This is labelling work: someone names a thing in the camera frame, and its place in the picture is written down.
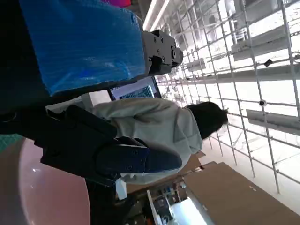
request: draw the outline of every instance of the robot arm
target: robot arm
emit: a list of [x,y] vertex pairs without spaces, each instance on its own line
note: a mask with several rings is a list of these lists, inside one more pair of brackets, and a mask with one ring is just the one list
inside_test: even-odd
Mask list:
[[0,134],[18,133],[43,148],[41,163],[111,186],[121,173],[157,173],[181,167],[166,146],[129,137],[97,116],[70,106],[55,114],[45,109],[0,117]]

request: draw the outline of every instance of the blue plastic bag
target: blue plastic bag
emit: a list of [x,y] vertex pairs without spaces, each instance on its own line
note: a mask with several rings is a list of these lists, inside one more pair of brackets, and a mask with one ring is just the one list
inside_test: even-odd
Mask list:
[[50,95],[145,73],[135,14],[96,0],[20,0]]

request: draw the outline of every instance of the black hair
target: black hair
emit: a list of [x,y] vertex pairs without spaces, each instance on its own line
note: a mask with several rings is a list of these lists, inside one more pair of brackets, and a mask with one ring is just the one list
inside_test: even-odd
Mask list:
[[208,138],[212,133],[228,123],[227,110],[220,109],[213,102],[188,105],[187,108],[192,111],[196,119],[202,139]]

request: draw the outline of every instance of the woman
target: woman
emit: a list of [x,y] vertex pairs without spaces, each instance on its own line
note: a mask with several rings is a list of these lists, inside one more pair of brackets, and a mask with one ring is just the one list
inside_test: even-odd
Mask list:
[[212,102],[181,108],[175,102],[151,97],[127,98],[98,104],[93,113],[109,120],[118,129],[118,136],[157,142],[177,152],[182,160],[177,170],[127,174],[126,183],[147,184],[180,171],[191,154],[202,149],[202,140],[228,122],[227,112]]

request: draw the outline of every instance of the white hoodie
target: white hoodie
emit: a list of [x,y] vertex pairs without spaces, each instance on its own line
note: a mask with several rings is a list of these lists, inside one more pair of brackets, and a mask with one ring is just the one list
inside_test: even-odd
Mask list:
[[164,144],[177,152],[182,160],[179,169],[135,174],[123,180],[131,184],[147,184],[179,172],[191,154],[202,149],[202,139],[192,112],[174,102],[151,97],[127,98],[98,104],[93,113],[110,120],[118,129],[118,137],[140,138]]

